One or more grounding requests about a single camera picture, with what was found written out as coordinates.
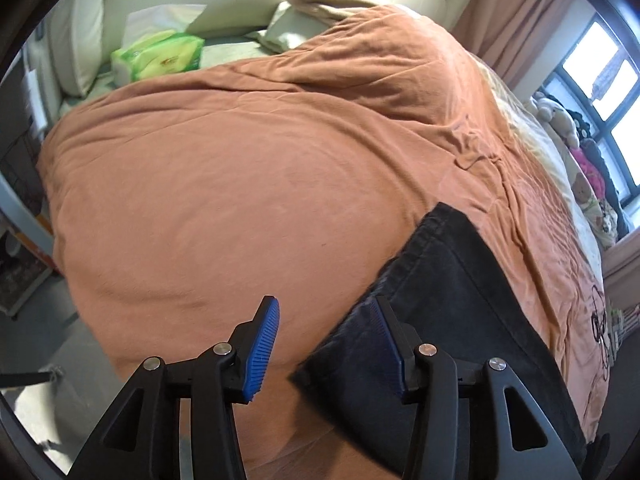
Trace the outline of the black framed window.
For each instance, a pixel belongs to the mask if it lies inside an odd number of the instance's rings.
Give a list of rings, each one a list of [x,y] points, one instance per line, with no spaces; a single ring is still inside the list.
[[[594,16],[539,87],[588,127],[624,206],[639,196],[639,69],[612,30]]]

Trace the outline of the pink curtain left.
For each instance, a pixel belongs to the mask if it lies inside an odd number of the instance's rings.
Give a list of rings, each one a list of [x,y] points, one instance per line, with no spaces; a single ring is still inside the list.
[[[452,34],[510,87],[534,65],[574,0],[471,0]]]

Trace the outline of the black drawstring pants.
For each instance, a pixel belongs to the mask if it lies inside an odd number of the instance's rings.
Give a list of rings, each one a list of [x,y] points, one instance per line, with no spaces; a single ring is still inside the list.
[[[421,385],[400,400],[374,350],[384,296],[413,327]],[[438,204],[293,376],[318,410],[406,479],[581,479],[587,445],[554,359],[462,212]]]

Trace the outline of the orange bed blanket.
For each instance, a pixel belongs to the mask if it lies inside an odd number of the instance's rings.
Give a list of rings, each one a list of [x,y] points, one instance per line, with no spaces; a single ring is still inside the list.
[[[38,169],[54,258],[122,376],[222,341],[265,296],[280,330],[236,413],[252,479],[390,479],[293,376],[438,204],[496,258],[588,448],[608,394],[598,246],[519,102],[429,18],[375,6],[268,58],[76,107]]]

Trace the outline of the bear print pillow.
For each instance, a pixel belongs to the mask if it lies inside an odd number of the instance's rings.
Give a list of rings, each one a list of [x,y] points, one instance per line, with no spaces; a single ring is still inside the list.
[[[578,171],[570,177],[574,199],[585,215],[601,252],[606,252],[617,242],[617,216],[606,200],[598,200],[585,177]]]

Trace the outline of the green tissue pack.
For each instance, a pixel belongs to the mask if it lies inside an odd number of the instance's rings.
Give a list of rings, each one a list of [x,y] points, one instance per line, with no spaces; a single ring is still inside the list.
[[[197,70],[204,39],[186,30],[205,4],[161,4],[127,16],[122,45],[111,53],[114,85]]]

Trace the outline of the cream pillow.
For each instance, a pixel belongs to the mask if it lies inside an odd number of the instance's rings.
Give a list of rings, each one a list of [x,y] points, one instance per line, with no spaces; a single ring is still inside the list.
[[[282,0],[267,28],[246,36],[269,52],[283,53],[372,6],[371,0]]]

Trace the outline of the plush toy pile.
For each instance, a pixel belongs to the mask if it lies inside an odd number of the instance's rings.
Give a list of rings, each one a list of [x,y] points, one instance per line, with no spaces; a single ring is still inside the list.
[[[594,181],[592,187],[597,198],[605,198],[614,210],[621,211],[620,196],[610,167],[598,144],[588,136],[589,125],[582,114],[568,110],[553,96],[541,91],[534,94],[532,103],[536,104],[539,120],[546,122],[563,139],[588,180]]]

